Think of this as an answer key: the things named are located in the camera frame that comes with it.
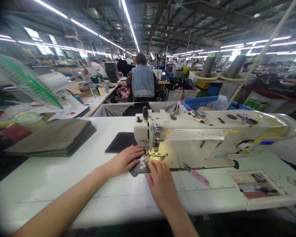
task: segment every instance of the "woman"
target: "woman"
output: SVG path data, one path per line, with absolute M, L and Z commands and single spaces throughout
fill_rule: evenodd
M 147 59 L 143 53 L 137 54 L 136 63 L 137 66 L 128 74 L 126 84 L 132 89 L 136 101 L 152 101 L 158 79 L 154 71 L 146 66 Z

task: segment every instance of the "sewing machine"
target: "sewing machine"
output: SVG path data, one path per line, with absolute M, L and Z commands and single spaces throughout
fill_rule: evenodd
M 146 160 L 172 159 L 171 163 L 178 161 L 179 166 L 186 162 L 202 168 L 233 167 L 236 158 L 260 154 L 275 142 L 294 137 L 296 121 L 287 115 L 258 111 L 153 113 L 144 107 L 143 113 L 136 115 L 134 133 L 137 143 L 145 147 Z

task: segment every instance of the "factory floor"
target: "factory floor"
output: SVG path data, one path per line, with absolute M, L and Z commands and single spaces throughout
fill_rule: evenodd
M 296 224 L 265 218 L 265 210 L 192 217 L 200 237 L 296 236 Z M 62 237 L 173 236 L 166 220 L 69 230 Z

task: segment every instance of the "work table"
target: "work table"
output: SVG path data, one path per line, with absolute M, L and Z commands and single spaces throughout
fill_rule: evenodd
M 104 153 L 118 132 L 132 132 L 134 117 L 81 118 L 92 121 L 97 132 L 71 157 L 31 157 L 0 182 L 0 228 L 12 233 L 42 208 L 116 154 Z M 238 160 L 234 167 L 198 170 L 210 182 L 207 187 L 187 171 L 172 176 L 183 206 L 191 215 L 214 214 L 247 209 L 243 194 L 228 177 L 229 172 L 268 170 L 294 200 L 270 207 L 296 204 L 296 171 L 267 151 Z M 88 201 L 71 228 L 85 228 L 161 218 L 143 174 L 129 173 L 106 182 Z

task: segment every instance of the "hand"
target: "hand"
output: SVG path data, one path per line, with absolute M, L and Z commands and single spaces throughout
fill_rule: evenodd
M 107 175 L 108 178 L 112 178 L 126 173 L 139 163 L 139 160 L 134 159 L 141 156 L 143 153 L 144 148 L 139 145 L 132 145 L 122 150 L 118 155 L 114 156 L 109 162 L 102 166 L 104 175 Z
M 151 171 L 151 176 L 146 173 L 145 177 L 151 195 L 160 210 L 166 217 L 184 211 L 168 165 L 163 161 L 152 160 L 148 162 L 148 166 Z

